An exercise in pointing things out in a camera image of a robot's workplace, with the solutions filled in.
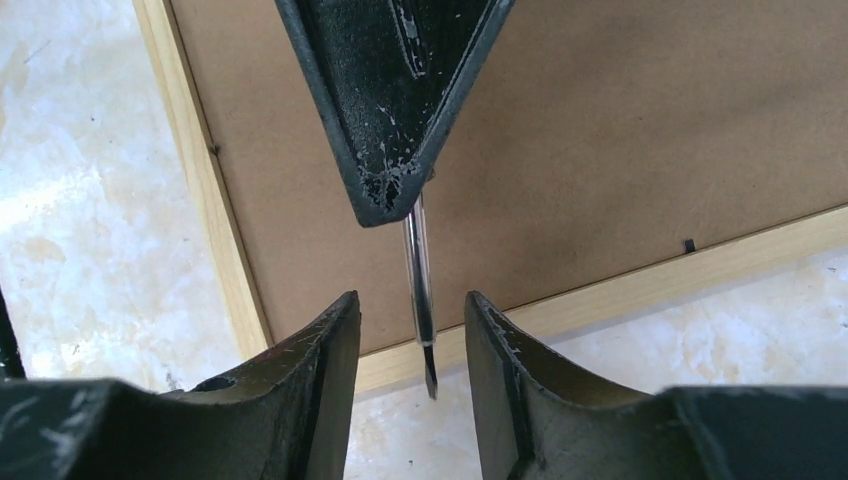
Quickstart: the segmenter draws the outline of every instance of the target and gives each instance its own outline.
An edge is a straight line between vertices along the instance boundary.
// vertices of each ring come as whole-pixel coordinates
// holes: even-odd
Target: black metal part
[[[276,0],[359,223],[402,220],[514,0]]]
[[[190,392],[115,380],[0,384],[0,478],[341,479],[359,300]]]
[[[848,389],[650,396],[568,361],[480,293],[466,349],[485,479],[848,478]]]
[[[12,378],[26,378],[26,372],[9,311],[6,310],[3,291],[0,290],[0,380]]]

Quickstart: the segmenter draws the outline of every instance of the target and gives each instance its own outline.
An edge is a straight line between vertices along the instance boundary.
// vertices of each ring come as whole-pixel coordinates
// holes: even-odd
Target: cardboard backing
[[[348,289],[414,337],[400,225],[360,228],[272,0],[172,0],[269,326]],[[436,320],[848,203],[848,3],[518,0],[425,188]]]

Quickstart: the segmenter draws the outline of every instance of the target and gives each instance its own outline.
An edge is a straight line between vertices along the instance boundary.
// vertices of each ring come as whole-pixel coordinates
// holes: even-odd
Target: white marble surface
[[[239,359],[130,0],[0,0],[0,285],[33,377]],[[848,384],[848,254],[554,347],[620,383]],[[357,399],[346,477],[479,478],[467,372]]]
[[[550,345],[649,393],[681,384],[848,385],[848,251],[782,270]],[[353,411],[346,477],[480,478],[467,369],[440,377],[437,402],[418,382],[360,398]]]
[[[130,0],[0,2],[0,286],[32,377],[239,362]]]

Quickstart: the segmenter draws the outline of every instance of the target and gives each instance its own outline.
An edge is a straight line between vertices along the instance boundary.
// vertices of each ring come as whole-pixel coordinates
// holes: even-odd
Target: black painted metal
[[[114,380],[0,385],[0,478],[341,479],[359,355],[350,292],[190,392]]]
[[[276,0],[359,223],[412,209],[514,0]]]
[[[0,380],[10,378],[26,378],[26,372],[9,311],[6,310],[6,301],[0,291]]]
[[[848,478],[848,389],[652,397],[548,349],[479,293],[465,323],[485,479]]]

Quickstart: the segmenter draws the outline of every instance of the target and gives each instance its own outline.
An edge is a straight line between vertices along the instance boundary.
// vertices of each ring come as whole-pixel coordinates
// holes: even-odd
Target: wooden frame edge
[[[202,111],[188,80],[191,77],[184,67],[168,2],[133,0],[189,189],[206,224],[233,331],[242,354],[255,354],[256,349],[264,349],[269,343],[267,327],[231,220],[217,160],[207,149]],[[547,338],[846,245],[848,206],[842,206],[539,300],[507,314],[525,332]],[[464,327],[439,332],[435,353],[440,369],[465,363]],[[356,392],[420,377],[423,369],[421,349],[414,342],[364,355],[359,359]]]
[[[848,246],[848,206],[740,237],[507,311],[520,329],[549,338],[638,312]],[[439,332],[439,369],[461,365],[465,328]],[[357,393],[423,376],[421,347],[406,343],[359,359]]]
[[[169,0],[133,0],[138,24],[159,84],[189,193],[206,234],[224,306],[242,360],[272,343],[253,276],[232,215],[218,159],[190,80]]]

